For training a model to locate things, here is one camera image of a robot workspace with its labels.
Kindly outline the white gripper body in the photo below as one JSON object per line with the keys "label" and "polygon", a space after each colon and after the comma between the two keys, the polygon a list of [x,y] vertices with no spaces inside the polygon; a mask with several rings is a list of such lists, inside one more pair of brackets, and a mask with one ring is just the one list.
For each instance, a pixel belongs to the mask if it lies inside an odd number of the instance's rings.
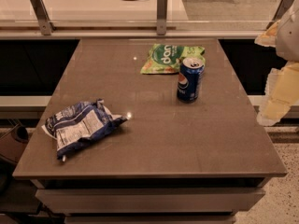
{"label": "white gripper body", "polygon": [[278,24],[276,54],[286,61],[299,61],[299,0],[293,2]]}

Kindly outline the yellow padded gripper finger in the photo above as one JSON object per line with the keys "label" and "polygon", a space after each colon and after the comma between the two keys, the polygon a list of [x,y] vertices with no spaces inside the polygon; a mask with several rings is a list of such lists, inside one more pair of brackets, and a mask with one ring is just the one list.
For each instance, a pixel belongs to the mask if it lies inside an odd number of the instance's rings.
{"label": "yellow padded gripper finger", "polygon": [[273,126],[299,101],[299,63],[287,62],[281,69],[272,68],[264,92],[257,121],[262,126]]}
{"label": "yellow padded gripper finger", "polygon": [[279,21],[275,21],[265,32],[255,38],[254,43],[259,46],[274,48],[276,46],[278,25]]}

